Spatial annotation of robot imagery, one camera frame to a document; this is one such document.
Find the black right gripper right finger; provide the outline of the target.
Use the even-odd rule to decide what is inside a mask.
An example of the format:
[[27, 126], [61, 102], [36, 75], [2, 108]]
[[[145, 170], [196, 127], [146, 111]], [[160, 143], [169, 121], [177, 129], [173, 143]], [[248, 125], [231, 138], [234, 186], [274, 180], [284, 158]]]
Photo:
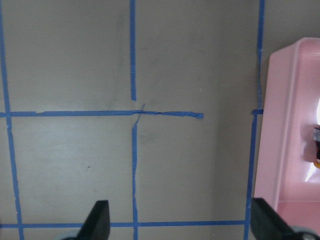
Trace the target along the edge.
[[261, 197], [251, 200], [250, 229], [257, 240], [318, 240], [310, 230], [294, 230]]

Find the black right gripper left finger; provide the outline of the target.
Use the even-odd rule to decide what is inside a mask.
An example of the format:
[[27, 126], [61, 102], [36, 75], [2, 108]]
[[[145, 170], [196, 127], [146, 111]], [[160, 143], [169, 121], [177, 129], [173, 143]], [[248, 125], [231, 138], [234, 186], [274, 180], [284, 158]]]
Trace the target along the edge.
[[107, 240], [111, 231], [108, 200], [98, 200], [78, 232], [79, 240]]

